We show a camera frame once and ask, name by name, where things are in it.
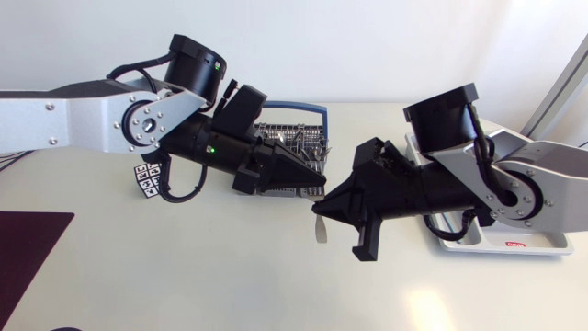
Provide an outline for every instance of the dish rack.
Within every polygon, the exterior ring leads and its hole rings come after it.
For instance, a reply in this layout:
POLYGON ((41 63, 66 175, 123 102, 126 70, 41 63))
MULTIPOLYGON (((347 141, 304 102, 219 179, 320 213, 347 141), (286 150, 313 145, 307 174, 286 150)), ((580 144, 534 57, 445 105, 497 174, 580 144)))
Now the dish rack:
MULTIPOLYGON (((281 101, 267 101, 264 108, 293 108, 322 114, 322 125, 256 123, 254 128, 265 139, 276 139, 283 142, 292 152, 300 156, 307 166, 324 175, 324 166, 330 151, 326 108, 281 101)), ((324 187, 269 189, 257 194, 270 197, 309 198, 323 196, 324 187)))

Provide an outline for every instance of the white wall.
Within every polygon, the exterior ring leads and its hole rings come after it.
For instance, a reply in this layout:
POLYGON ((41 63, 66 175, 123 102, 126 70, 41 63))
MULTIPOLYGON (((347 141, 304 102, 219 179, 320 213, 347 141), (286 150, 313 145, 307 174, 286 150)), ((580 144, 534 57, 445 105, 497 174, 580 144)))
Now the white wall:
POLYGON ((0 89, 101 78, 163 55, 181 33, 221 54, 227 78, 269 98, 410 103, 475 82, 482 117, 514 130, 588 32, 585 0, 2 0, 0 8, 0 89))

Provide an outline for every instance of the white table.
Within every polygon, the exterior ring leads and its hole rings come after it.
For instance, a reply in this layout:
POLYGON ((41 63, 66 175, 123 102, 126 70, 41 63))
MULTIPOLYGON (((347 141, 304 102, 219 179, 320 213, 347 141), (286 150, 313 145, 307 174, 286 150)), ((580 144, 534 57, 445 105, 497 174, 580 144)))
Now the white table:
MULTIPOLYGON (((333 147, 327 191, 349 176, 355 148, 366 140, 378 136, 403 150, 411 129, 403 105, 325 106, 333 147)), ((267 122, 299 122, 298 113, 276 111, 266 111, 267 122)), ((587 233, 570 235, 576 251, 567 257, 449 253, 421 218, 387 220, 379 261, 360 263, 351 226, 325 219, 329 243, 315 242, 308 200, 244 196, 231 190, 232 176, 216 170, 189 202, 147 200, 132 173, 140 163, 139 156, 63 148, 0 173, 0 210, 75 213, 6 330, 588 325, 587 233)), ((179 194, 196 184, 199 165, 175 161, 172 171, 179 194)))

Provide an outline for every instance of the cable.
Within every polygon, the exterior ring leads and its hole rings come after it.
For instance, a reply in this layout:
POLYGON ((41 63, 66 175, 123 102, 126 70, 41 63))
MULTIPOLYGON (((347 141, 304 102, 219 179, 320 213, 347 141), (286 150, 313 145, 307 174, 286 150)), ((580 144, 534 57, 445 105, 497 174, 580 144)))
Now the cable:
POLYGON ((7 158, 6 160, 1 161, 0 163, 4 163, 4 162, 8 162, 8 163, 6 165, 2 165, 2 167, 0 167, 0 171, 8 168, 9 166, 13 165, 16 161, 20 160, 21 158, 23 158, 33 152, 34 151, 22 152, 19 156, 7 158))
POLYGON ((461 214, 461 230, 459 230, 459 232, 456 233, 451 233, 436 228, 433 225, 433 219, 431 218, 431 215, 423 215, 424 224, 426 225, 426 227, 438 238, 447 241, 461 240, 464 236, 466 236, 466 234, 468 233, 469 226, 471 225, 471 222, 473 221, 474 217, 476 217, 476 213, 474 212, 474 210, 464 211, 461 214))
POLYGON ((466 106, 468 109, 471 124, 476 132, 476 138, 474 139, 474 154, 476 155, 476 161, 478 169, 480 170, 480 176, 486 187, 496 195, 498 200, 507 206, 511 206, 515 203, 513 198, 508 195, 506 189, 500 186, 498 177, 494 169, 492 168, 492 158, 494 154, 494 146, 491 143, 490 147, 488 141, 481 128, 480 121, 478 120, 478 114, 476 109, 470 103, 466 106))
POLYGON ((147 83, 149 83, 149 87, 151 88, 151 91, 154 92, 155 94, 157 94, 157 86, 155 86, 155 82, 153 81, 153 78, 151 77, 151 75, 149 73, 147 73, 145 71, 145 69, 137 69, 137 71, 139 73, 141 73, 143 75, 143 77, 145 77, 145 79, 147 80, 147 83))
POLYGON ((164 55, 160 58, 157 58, 157 59, 143 61, 143 62, 139 62, 139 63, 123 64, 123 65, 115 68, 112 72, 110 72, 110 74, 107 75, 107 78, 117 79, 121 75, 126 74, 128 72, 131 72, 134 70, 139 70, 139 69, 151 68, 156 65, 168 63, 168 62, 172 61, 174 58, 175 58, 175 52, 170 51, 166 55, 164 55))
POLYGON ((169 192, 171 189, 169 187, 169 173, 172 164, 172 158, 167 153, 162 154, 161 157, 163 158, 163 161, 161 166, 162 173, 159 176, 159 194, 162 196, 162 198, 164 198, 164 200, 166 200, 167 202, 181 203, 196 197, 196 195, 202 190, 202 187, 204 187, 208 167, 206 165, 202 166, 202 170, 200 172, 200 180, 198 181, 198 184, 194 187, 194 190, 192 192, 186 194, 183 197, 176 197, 169 192))

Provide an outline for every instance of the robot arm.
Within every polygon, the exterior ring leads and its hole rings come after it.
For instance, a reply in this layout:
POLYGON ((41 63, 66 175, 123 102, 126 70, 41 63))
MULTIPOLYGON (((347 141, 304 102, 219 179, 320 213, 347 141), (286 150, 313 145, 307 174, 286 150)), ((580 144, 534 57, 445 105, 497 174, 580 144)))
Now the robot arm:
MULTIPOLYGON (((106 79, 48 92, 0 92, 0 152, 69 145, 107 153, 156 150, 170 130, 214 102, 226 68, 218 54, 179 35, 166 58, 171 62, 165 81, 150 77, 154 90, 141 88, 142 80, 122 84, 106 79), (188 76, 201 81, 200 86, 188 76)), ((132 65, 121 66, 110 76, 129 70, 132 65)))
POLYGON ((411 215, 465 210, 461 236, 474 215, 481 226, 588 230, 581 203, 588 152, 507 130, 485 134, 471 105, 477 98, 470 84, 406 108, 431 162, 414 166, 390 142, 374 138, 357 147, 349 179, 314 204, 315 213, 355 226, 360 260, 378 258, 382 220, 411 215))
POLYGON ((122 65, 106 80, 48 92, 0 92, 0 153, 80 146, 107 153, 140 154, 162 164, 160 192, 171 202, 198 193, 208 166, 235 174, 233 188, 253 194, 273 188, 322 186, 325 178, 306 166, 283 143, 256 135, 254 120, 266 95, 235 81, 213 117, 203 112, 216 103, 226 62, 214 51, 174 35, 165 56, 122 65), (145 68, 169 62, 163 81, 145 68), (122 84, 115 79, 137 70, 145 79, 122 84), (197 188, 173 197, 167 186, 176 154, 203 165, 197 188))

